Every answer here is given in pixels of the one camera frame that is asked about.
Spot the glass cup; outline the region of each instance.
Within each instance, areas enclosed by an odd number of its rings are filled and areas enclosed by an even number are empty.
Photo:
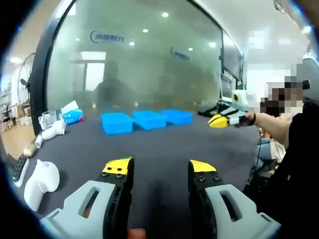
[[[43,112],[41,121],[44,129],[50,128],[57,121],[56,111]]]

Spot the glass wall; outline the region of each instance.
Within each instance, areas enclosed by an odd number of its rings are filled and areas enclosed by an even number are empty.
[[[221,48],[220,27],[186,0],[78,0],[53,45],[48,110],[214,106]]]

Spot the blue plastic box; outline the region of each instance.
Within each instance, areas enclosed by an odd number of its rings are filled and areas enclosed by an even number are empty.
[[[131,133],[133,119],[125,113],[106,113],[101,115],[102,125],[107,135]]]
[[[163,128],[167,117],[154,111],[134,111],[134,121],[143,129]]]
[[[162,110],[161,112],[167,117],[167,121],[172,124],[184,125],[193,121],[193,113],[190,112],[179,110]]]

